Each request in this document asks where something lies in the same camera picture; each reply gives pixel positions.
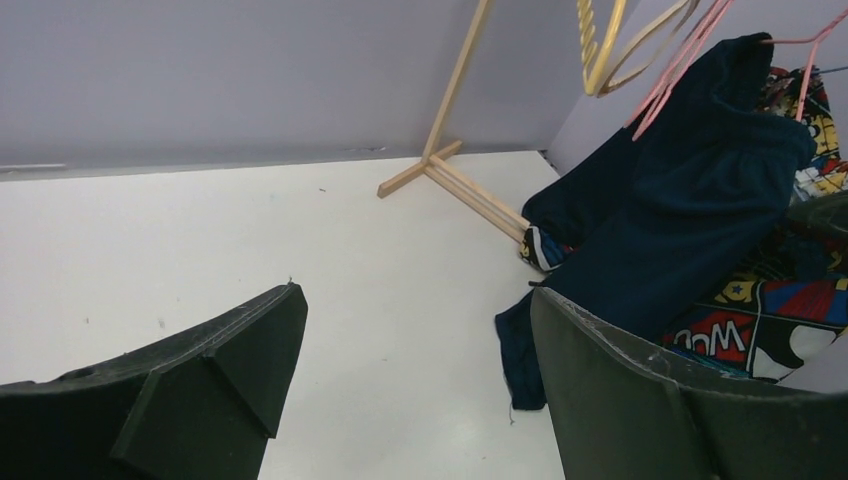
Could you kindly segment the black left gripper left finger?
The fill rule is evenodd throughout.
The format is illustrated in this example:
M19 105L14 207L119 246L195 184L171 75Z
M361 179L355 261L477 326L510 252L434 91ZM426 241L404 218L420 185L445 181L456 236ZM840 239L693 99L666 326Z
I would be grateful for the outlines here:
M296 283L55 380L1 388L5 479L254 479L305 333Z

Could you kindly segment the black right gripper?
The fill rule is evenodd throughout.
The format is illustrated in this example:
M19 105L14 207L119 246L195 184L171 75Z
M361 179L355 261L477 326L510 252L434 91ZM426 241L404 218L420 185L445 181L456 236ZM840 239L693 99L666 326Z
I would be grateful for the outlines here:
M847 239L847 193L838 192L797 203L787 211L790 223L802 230Z

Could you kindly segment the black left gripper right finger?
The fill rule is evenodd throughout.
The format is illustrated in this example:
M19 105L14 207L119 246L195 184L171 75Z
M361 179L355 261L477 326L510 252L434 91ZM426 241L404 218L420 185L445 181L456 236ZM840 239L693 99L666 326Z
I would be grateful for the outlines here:
M531 321L569 479L843 479L847 397L731 377L548 288Z

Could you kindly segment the navy blue shorts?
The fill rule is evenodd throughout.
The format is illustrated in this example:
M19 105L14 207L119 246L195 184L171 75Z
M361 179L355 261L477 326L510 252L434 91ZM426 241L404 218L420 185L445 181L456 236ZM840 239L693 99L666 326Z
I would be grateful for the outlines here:
M758 107L773 51L764 32L717 43L645 132L618 130L525 203L519 254L545 287L655 341L771 231L816 152Z

